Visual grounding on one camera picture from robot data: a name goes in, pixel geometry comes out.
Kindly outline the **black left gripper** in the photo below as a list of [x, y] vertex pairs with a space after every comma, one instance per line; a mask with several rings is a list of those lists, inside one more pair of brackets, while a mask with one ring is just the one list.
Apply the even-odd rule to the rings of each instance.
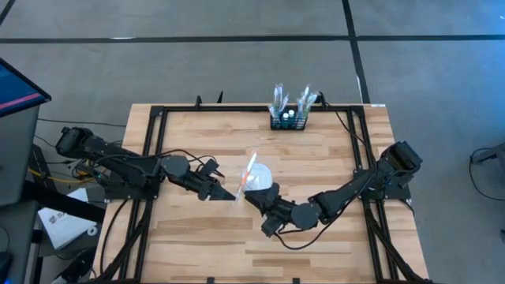
[[220, 185], [219, 180], [211, 176], [218, 166], [217, 162], [209, 159], [199, 170], [193, 172], [199, 200], [236, 200], [234, 194], [224, 189]]

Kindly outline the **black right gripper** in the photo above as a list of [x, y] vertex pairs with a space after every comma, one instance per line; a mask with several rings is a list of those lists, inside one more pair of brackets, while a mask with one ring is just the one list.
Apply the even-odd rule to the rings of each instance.
[[296, 203], [279, 196], [279, 184], [273, 182], [268, 190], [246, 191], [245, 199], [264, 217], [261, 231], [271, 237], [291, 220], [291, 211]]

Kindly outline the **Lysol disinfecting wipes canister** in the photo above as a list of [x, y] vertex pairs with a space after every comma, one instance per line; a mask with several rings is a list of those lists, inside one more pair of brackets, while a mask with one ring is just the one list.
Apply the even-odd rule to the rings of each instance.
[[261, 163], [254, 163], [243, 186], [244, 191], [269, 189], [272, 185], [270, 169]]

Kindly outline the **white orange toothbrush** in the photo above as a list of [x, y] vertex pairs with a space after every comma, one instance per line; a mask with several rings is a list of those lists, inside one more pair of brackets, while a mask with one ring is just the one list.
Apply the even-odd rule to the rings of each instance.
[[245, 191], [245, 186], [247, 183], [247, 179], [249, 177], [249, 174], [256, 162], [256, 158], [258, 156], [258, 148], [254, 148], [251, 152], [251, 155], [249, 156], [249, 160], [246, 164], [246, 167], [243, 171], [243, 174], [241, 176], [241, 183], [238, 187], [237, 193], [236, 193], [236, 200], [235, 202], [238, 202], [240, 200], [241, 194]]

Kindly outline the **black mesh organizer caddy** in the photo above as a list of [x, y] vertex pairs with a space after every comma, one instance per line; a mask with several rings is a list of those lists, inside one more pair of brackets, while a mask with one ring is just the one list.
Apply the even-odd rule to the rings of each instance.
[[[290, 121], [288, 120], [287, 123], [282, 122], [282, 114], [283, 113], [288, 113], [289, 110], [294, 110], [295, 111], [295, 120]], [[305, 117], [303, 115], [303, 118], [298, 121], [297, 120], [297, 108], [294, 106], [286, 106], [283, 112], [280, 114], [278, 113], [275, 118], [270, 116], [270, 128], [271, 130], [293, 130], [293, 131], [303, 131], [305, 129], [306, 123], [308, 121], [308, 116]]]

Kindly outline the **black floor beam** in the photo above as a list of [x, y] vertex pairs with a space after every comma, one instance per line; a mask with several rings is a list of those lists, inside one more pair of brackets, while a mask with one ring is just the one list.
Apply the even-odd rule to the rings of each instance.
[[97, 223], [103, 222], [106, 213], [101, 207], [47, 189], [31, 181], [24, 182], [21, 199], [33, 200], [43, 207]]

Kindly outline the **black bulky object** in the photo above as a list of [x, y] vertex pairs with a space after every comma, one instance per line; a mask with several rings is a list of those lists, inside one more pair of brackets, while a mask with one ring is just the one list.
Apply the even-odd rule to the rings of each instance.
[[84, 276], [92, 271], [96, 247], [91, 247], [79, 252], [70, 265], [65, 268], [52, 284], [78, 284], [84, 281]]

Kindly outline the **white paper booklet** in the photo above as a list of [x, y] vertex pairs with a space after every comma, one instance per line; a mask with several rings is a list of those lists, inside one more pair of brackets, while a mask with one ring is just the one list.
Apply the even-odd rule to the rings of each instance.
[[[88, 197], [88, 190], [85, 187], [77, 188], [64, 195], [92, 204]], [[87, 233], [89, 227], [97, 227], [100, 224], [43, 206], [41, 206], [37, 214], [42, 223], [43, 230], [47, 233], [55, 250], [62, 249], [80, 235]]]

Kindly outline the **grey cabinet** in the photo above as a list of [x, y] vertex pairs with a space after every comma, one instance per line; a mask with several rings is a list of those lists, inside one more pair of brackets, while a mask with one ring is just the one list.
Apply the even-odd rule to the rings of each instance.
[[39, 107], [0, 118], [0, 207], [20, 201]]

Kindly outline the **computer monitor blue screen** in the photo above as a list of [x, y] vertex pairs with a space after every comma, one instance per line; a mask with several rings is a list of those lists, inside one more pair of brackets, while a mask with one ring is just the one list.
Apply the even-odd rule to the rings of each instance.
[[51, 100], [41, 87], [0, 58], [0, 118]]

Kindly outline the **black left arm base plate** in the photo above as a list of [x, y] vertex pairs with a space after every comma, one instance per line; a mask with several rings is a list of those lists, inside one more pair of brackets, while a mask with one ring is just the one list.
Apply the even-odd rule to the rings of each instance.
[[159, 178], [148, 179], [142, 187], [136, 187], [114, 172], [101, 181], [105, 189], [104, 197], [107, 200], [153, 200], [159, 195], [161, 180]]

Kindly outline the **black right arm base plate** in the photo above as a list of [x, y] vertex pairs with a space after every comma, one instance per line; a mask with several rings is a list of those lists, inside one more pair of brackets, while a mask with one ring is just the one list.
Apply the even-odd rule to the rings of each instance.
[[411, 197], [408, 184], [412, 178], [413, 174], [394, 171], [388, 173], [382, 170], [360, 170], [351, 184], [361, 189], [368, 181], [368, 186], [361, 196], [370, 200], [407, 200]]

